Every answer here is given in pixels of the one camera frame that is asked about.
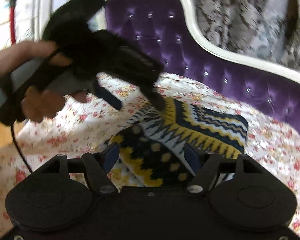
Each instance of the folded blanket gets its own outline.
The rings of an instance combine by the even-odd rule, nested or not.
[[[189,183],[198,163],[185,155],[186,143],[203,152],[236,158],[244,153],[248,133],[248,122],[240,115],[223,114],[171,97],[165,98],[162,112],[146,103],[128,123],[130,126],[108,144],[119,144],[119,161],[148,187],[185,187]]]

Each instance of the purple velvet upholstery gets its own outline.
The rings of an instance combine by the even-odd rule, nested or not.
[[[179,0],[108,0],[106,21],[108,30],[135,42],[166,72],[200,81],[300,133],[300,84],[202,49],[188,32]]]

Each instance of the silver screw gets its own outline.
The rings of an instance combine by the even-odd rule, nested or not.
[[[114,192],[114,187],[111,185],[103,185],[100,187],[100,192],[103,194],[111,194]]]
[[[22,236],[14,236],[13,240],[24,240]]]
[[[203,187],[199,185],[191,185],[187,189],[190,193],[200,193],[203,191]]]

